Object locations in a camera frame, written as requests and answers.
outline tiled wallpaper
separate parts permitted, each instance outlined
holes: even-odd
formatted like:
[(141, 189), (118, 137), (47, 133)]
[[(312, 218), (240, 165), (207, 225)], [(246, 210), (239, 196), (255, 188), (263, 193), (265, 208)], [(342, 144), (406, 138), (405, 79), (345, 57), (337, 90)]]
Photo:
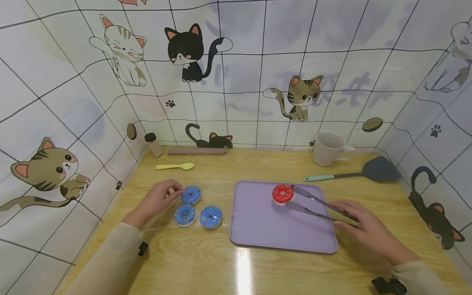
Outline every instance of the tiled wallpaper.
[(426, 166), (436, 183), (417, 177), (423, 219), (471, 282), (471, 15), (468, 0), (10, 1), (0, 295), (57, 291), (147, 132), (166, 145), (310, 150), (334, 131), (385, 153), (408, 193)]

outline blue donut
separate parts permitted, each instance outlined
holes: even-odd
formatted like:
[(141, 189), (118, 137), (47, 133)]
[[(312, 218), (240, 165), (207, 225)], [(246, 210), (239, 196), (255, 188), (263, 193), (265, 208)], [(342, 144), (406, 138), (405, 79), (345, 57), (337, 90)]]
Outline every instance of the blue donut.
[(174, 219), (178, 226), (187, 227), (197, 219), (197, 210), (190, 204), (183, 204), (177, 208)]
[(200, 212), (200, 224), (205, 228), (217, 227), (223, 214), (217, 206), (208, 206)]
[(186, 187), (180, 197), (185, 204), (194, 204), (200, 199), (200, 189), (194, 185)]

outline rolling pin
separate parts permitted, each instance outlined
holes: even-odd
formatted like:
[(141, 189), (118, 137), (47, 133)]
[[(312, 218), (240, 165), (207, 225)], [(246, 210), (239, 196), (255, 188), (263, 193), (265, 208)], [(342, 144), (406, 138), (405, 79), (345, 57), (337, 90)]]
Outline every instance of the rolling pin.
[(223, 155), (222, 148), (168, 148), (167, 155)]

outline red donut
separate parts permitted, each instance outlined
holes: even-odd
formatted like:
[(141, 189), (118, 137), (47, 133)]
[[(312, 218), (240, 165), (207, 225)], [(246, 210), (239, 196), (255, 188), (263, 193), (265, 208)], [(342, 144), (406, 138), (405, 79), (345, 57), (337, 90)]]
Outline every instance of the red donut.
[(280, 184), (272, 190), (272, 198), (278, 205), (283, 205), (285, 202), (290, 201), (294, 196), (293, 189), (286, 184)]

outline sleeve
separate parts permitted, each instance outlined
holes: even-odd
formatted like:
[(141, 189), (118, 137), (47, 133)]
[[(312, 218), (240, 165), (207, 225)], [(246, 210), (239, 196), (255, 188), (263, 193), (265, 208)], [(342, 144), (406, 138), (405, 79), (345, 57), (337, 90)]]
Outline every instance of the sleeve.
[(449, 295), (437, 274), (423, 261), (393, 267), (393, 276), (406, 288), (407, 295)]
[(64, 295), (116, 295), (138, 255), (141, 230), (120, 223), (80, 271)]

